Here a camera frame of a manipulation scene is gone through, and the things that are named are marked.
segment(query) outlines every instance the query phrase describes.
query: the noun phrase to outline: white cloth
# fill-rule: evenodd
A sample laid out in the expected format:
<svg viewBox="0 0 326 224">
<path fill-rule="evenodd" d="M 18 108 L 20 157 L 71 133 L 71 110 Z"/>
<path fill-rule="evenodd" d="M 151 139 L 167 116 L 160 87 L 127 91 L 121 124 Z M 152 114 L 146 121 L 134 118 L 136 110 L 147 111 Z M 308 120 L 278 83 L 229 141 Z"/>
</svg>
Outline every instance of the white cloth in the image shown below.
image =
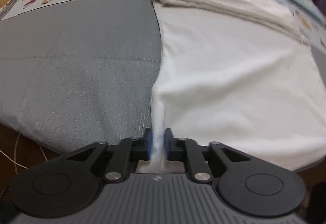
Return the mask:
<svg viewBox="0 0 326 224">
<path fill-rule="evenodd" d="M 159 170 L 165 128 L 290 170 L 324 157 L 325 87 L 310 47 L 293 38 L 292 15 L 260 0 L 219 0 L 217 12 L 202 7 L 211 0 L 201 2 L 183 8 L 180 0 L 154 1 L 162 60 L 152 89 L 152 171 Z M 222 5 L 233 16 L 221 14 Z"/>
</svg>

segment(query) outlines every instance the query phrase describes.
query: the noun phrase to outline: folded white fabric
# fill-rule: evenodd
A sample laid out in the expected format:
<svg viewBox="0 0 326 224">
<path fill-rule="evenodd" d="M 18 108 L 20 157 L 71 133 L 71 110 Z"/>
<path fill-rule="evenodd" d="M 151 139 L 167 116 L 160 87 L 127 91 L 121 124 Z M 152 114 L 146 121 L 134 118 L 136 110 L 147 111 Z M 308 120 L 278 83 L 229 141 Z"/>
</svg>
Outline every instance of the folded white fabric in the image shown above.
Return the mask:
<svg viewBox="0 0 326 224">
<path fill-rule="evenodd" d="M 325 88 L 286 7 L 270 0 L 154 0 L 154 8 L 162 60 L 147 171 L 160 170 L 165 128 L 290 170 L 324 157 Z"/>
</svg>

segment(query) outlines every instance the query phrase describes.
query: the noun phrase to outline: white cable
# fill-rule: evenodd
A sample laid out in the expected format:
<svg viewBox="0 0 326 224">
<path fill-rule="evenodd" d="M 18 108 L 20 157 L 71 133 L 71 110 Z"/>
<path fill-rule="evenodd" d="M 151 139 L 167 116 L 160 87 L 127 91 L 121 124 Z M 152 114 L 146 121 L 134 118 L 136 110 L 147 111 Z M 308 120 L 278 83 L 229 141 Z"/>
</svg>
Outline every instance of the white cable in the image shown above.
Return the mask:
<svg viewBox="0 0 326 224">
<path fill-rule="evenodd" d="M 46 157 L 46 155 L 45 155 L 45 153 L 44 153 L 44 151 L 43 151 L 43 149 L 42 149 L 42 146 L 41 146 L 39 143 L 38 143 L 38 145 L 40 146 L 41 152 L 42 152 L 42 154 L 43 154 L 45 160 L 48 161 L 48 158 Z"/>
<path fill-rule="evenodd" d="M 7 154 L 5 154 L 2 150 L 0 150 L 0 152 L 2 153 L 2 154 L 4 154 L 11 162 L 13 162 L 13 163 L 15 163 L 15 164 L 17 164 L 18 166 L 20 166 L 20 167 L 23 167 L 23 168 L 25 168 L 25 169 L 28 169 L 27 167 L 25 167 L 25 166 L 23 166 L 23 165 L 20 165 L 19 163 L 17 163 L 17 162 L 15 162 L 15 161 L 13 161 L 12 159 L 10 159 L 8 156 L 7 156 Z"/>
<path fill-rule="evenodd" d="M 16 150 L 17 150 L 17 146 L 18 146 L 19 137 L 20 137 L 20 134 L 18 134 L 18 136 L 17 136 L 16 144 L 15 144 L 15 148 L 14 148 L 14 162 L 16 162 Z M 15 172 L 16 172 L 16 174 L 18 174 L 17 164 L 14 163 L 14 166 L 15 166 Z"/>
</svg>

